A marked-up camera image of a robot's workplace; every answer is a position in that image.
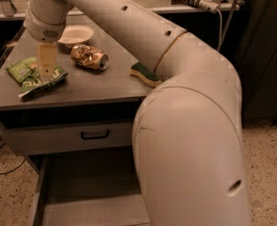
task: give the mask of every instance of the crumpled can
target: crumpled can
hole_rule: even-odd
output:
[[[104,71],[108,65],[108,55],[86,44],[76,44],[71,51],[71,58],[78,65],[93,70]]]

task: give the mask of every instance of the green sponge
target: green sponge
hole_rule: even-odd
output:
[[[153,88],[159,86],[162,83],[162,81],[154,73],[150,72],[140,62],[134,64],[131,67],[130,74],[138,77],[146,85]]]

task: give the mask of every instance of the black handle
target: black handle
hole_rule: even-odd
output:
[[[109,136],[109,130],[106,129],[106,133],[102,136],[96,136],[96,137],[85,137],[85,132],[81,132],[81,139],[90,140],[90,139],[104,139]]]

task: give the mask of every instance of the speckled floor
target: speckled floor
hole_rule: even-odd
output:
[[[277,128],[270,121],[248,122],[243,135],[253,226],[277,226]],[[23,160],[4,146],[0,172],[19,166]],[[38,175],[26,162],[14,172],[0,175],[1,226],[28,225],[37,182]]]

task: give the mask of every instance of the white bowl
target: white bowl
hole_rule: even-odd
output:
[[[93,30],[88,26],[66,26],[58,42],[63,43],[68,48],[73,48],[77,43],[86,43],[92,35]]]

